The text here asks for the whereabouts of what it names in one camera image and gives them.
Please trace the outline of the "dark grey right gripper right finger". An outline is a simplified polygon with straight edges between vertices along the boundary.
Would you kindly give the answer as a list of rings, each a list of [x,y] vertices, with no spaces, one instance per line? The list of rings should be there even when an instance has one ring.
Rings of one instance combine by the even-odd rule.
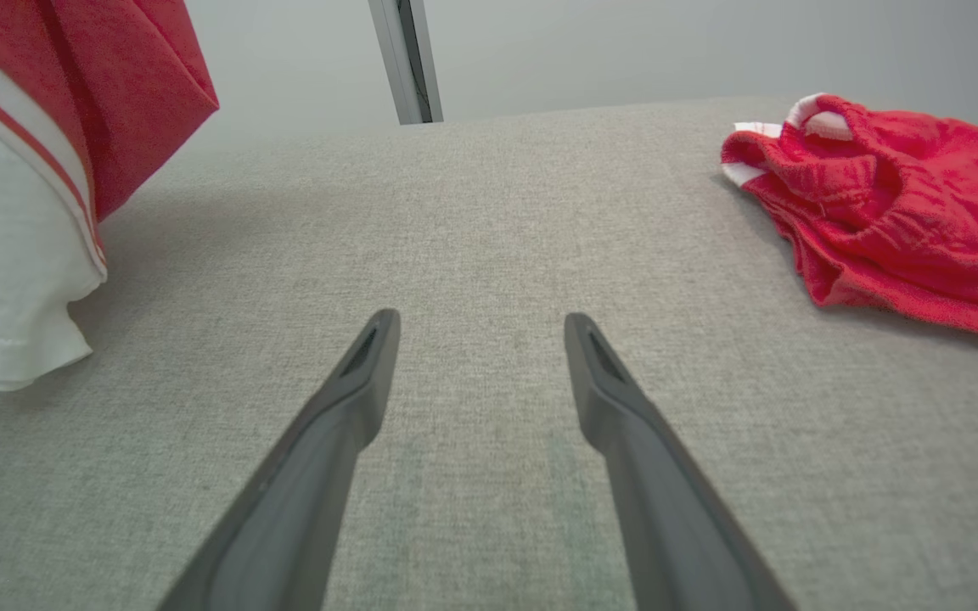
[[[795,611],[595,321],[568,314],[564,337],[579,425],[608,468],[638,611]]]

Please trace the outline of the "red shorts white waistband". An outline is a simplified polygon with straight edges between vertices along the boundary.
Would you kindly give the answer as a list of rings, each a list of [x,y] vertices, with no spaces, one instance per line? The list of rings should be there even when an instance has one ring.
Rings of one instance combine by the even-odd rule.
[[[978,334],[978,126],[834,94],[739,121],[722,173],[792,246],[811,301]]]

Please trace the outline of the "red and white shirt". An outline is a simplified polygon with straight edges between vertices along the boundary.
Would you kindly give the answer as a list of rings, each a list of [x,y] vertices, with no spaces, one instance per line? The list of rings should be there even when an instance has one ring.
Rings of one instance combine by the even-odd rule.
[[[98,224],[218,107],[185,0],[0,0],[0,391],[92,352]]]

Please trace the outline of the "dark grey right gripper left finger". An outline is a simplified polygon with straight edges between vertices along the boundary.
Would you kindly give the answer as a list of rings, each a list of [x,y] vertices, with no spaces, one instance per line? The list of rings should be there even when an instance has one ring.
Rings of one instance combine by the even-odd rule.
[[[358,455],[395,377],[401,318],[375,312],[213,527],[158,611],[321,611]]]

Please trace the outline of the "grey wall partition post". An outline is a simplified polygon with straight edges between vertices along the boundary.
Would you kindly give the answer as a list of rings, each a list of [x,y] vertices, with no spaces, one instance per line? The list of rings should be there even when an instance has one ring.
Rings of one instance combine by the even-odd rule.
[[[424,0],[368,0],[400,124],[445,120]]]

